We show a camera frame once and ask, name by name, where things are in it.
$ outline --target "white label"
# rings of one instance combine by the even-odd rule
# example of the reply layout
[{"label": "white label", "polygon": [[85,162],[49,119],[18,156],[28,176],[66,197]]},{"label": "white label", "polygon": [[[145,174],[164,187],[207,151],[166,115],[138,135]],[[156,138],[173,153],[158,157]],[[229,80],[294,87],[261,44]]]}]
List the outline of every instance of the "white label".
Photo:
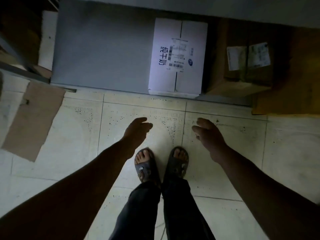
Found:
[{"label": "white label", "polygon": [[265,67],[270,64],[268,43],[265,42],[249,46],[248,68]]},{"label": "white label", "polygon": [[187,50],[187,44],[187,40],[172,39],[168,54],[168,64],[166,65],[168,70],[177,69],[178,71],[183,72],[184,67],[188,63],[189,52]]},{"label": "white label", "polygon": [[232,46],[226,48],[229,71],[240,70],[242,64],[245,64],[246,49],[247,47],[245,46]]}]

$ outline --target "left arm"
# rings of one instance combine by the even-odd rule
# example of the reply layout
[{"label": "left arm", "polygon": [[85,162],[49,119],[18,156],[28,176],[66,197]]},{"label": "left arm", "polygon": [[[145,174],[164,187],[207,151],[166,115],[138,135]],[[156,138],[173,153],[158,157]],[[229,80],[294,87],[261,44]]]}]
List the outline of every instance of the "left arm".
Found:
[{"label": "left arm", "polygon": [[135,119],[123,138],[93,161],[0,219],[0,239],[83,240],[112,185],[152,124]]}]

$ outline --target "hand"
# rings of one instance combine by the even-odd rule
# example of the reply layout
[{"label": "hand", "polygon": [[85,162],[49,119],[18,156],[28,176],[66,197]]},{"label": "hand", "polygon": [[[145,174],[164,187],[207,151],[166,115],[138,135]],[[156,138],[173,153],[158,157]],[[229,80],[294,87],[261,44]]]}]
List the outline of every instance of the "hand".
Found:
[{"label": "hand", "polygon": [[210,152],[212,160],[219,163],[221,153],[228,149],[221,132],[214,123],[204,118],[198,118],[197,125],[199,126],[192,127],[192,130],[198,134],[196,138]]},{"label": "hand", "polygon": [[126,141],[130,149],[131,157],[134,151],[142,144],[146,139],[147,133],[153,127],[151,123],[143,123],[147,120],[146,117],[137,118],[131,122],[131,124],[126,128],[121,141]]}]

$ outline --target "slipper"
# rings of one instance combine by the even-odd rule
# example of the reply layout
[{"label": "slipper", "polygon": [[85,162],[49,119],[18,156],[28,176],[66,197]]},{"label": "slipper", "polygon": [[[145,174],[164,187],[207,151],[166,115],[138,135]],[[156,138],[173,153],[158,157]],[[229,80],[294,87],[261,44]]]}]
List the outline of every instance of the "slipper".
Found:
[{"label": "slipper", "polygon": [[[177,148],[180,149],[180,151],[184,151],[184,153],[186,154],[186,161],[174,157],[174,151]],[[167,168],[165,170],[163,180],[165,181],[166,178],[171,177],[171,176],[177,176],[179,178],[183,178],[186,175],[188,165],[189,165],[189,155],[188,155],[187,151],[184,148],[182,148],[181,146],[176,146],[170,152],[169,160],[168,160],[168,164],[167,164]]]},{"label": "slipper", "polygon": [[155,156],[154,156],[153,152],[149,148],[144,148],[144,149],[141,149],[140,151],[138,151],[136,156],[140,152],[143,153],[144,150],[148,150],[149,155],[150,155],[150,160],[144,161],[144,162],[141,162],[138,164],[134,164],[136,171],[138,173],[138,177],[142,183],[144,183],[146,181],[153,181],[157,185],[160,185],[161,182],[160,182],[159,172],[158,172],[158,168],[157,168],[157,164],[156,164],[156,160],[155,160]]}]

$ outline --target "pant leg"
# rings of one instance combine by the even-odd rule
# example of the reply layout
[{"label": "pant leg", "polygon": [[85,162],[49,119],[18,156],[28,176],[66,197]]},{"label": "pant leg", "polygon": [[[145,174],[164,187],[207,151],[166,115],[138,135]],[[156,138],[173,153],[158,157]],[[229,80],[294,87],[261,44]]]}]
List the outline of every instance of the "pant leg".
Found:
[{"label": "pant leg", "polygon": [[168,240],[215,240],[185,179],[173,177],[163,182],[162,195]]},{"label": "pant leg", "polygon": [[136,187],[119,214],[109,240],[154,239],[160,195],[161,190],[150,181]]}]

